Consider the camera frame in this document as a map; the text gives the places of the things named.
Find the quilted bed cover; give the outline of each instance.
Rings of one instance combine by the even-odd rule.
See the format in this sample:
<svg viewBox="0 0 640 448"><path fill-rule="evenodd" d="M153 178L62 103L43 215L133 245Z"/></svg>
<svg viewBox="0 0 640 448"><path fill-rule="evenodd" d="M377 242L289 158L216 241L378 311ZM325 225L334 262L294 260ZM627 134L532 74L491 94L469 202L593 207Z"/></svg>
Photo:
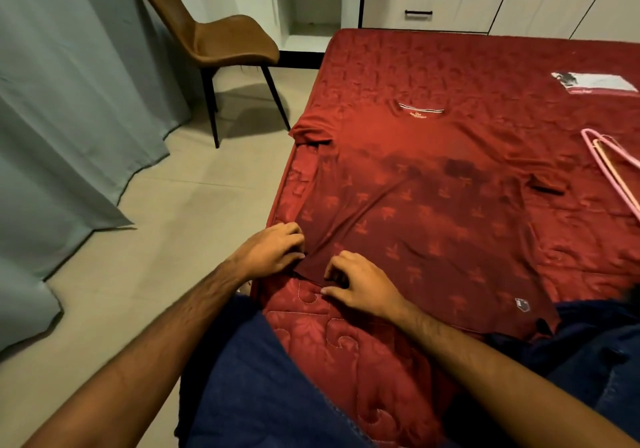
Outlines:
<svg viewBox="0 0 640 448"><path fill-rule="evenodd" d="M341 30L306 112L389 98L420 108L437 98L470 121L488 113L518 129L570 174L564 195L524 192L549 297L618 298L640 280L640 226L596 168L580 129L611 135L640 157L640 98L569 94L552 72L618 74L640 88L640 45ZM313 146L294 147L269 225L296 219L316 162ZM640 172L624 172L640 192ZM345 319L318 286L284 275L254 284L252 295L301 371L380 446L439 442L439 419L456 388L394 327L356 312Z"/></svg>

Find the black metal leg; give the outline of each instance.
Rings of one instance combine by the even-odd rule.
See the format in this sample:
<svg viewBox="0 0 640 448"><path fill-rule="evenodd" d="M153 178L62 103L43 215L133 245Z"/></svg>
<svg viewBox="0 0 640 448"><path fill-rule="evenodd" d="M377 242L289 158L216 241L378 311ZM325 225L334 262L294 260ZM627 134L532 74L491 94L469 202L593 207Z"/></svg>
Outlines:
<svg viewBox="0 0 640 448"><path fill-rule="evenodd" d="M202 68L200 70L200 77L202 78L202 87L204 88L204 99L207 102L207 111L209 111L209 121L211 122L213 140L216 142L216 148L220 148L218 128L216 127L216 112L218 111L218 105L216 104L216 93L213 90L213 70Z"/></svg>
<svg viewBox="0 0 640 448"><path fill-rule="evenodd" d="M262 68L262 73L264 74L264 79L267 80L267 85L269 86L269 90L271 91L271 95L273 96L273 100L276 102L280 114L282 115L282 119L284 119L284 124L287 127L287 130L290 130L289 120L287 120L287 115L284 112L284 108L282 107L282 102L280 101L280 97L278 96L278 90L276 89L276 85L273 83L273 79L271 78L271 73L269 72L269 68L267 66L260 66Z"/></svg>

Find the brown chair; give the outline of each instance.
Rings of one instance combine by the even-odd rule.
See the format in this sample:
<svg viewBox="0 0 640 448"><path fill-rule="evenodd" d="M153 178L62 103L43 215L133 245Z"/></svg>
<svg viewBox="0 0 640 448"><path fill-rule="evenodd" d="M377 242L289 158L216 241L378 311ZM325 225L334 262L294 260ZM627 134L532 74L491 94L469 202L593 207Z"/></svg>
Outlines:
<svg viewBox="0 0 640 448"><path fill-rule="evenodd" d="M248 16L231 16L201 24L193 20L182 0L149 0L149 2L174 38L180 42L182 48L200 69L216 148L220 146L216 128L218 105L212 78L219 67L238 64L260 66L287 130L291 129L268 68L268 65L278 63L280 51L258 22Z"/></svg>

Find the small logo patch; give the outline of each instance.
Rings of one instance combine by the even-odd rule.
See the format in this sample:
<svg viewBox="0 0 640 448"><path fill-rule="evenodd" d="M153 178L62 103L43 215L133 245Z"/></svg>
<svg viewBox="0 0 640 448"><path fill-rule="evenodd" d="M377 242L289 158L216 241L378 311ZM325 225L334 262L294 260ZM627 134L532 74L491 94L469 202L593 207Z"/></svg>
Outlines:
<svg viewBox="0 0 640 448"><path fill-rule="evenodd" d="M529 302L525 299L516 298L516 305L523 312L528 312L531 310L531 307L529 307Z"/></svg>

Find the forearm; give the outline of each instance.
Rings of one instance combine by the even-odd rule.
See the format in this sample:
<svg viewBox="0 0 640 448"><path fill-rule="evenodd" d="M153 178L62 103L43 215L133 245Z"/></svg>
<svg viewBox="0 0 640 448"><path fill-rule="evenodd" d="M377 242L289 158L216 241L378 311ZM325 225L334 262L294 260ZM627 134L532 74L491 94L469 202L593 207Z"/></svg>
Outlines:
<svg viewBox="0 0 640 448"><path fill-rule="evenodd" d="M220 264L78 389L25 446L135 446L244 279L230 262Z"/></svg>
<svg viewBox="0 0 640 448"><path fill-rule="evenodd" d="M520 446L636 447L633 439L548 380L409 302L388 320L420 344Z"/></svg>

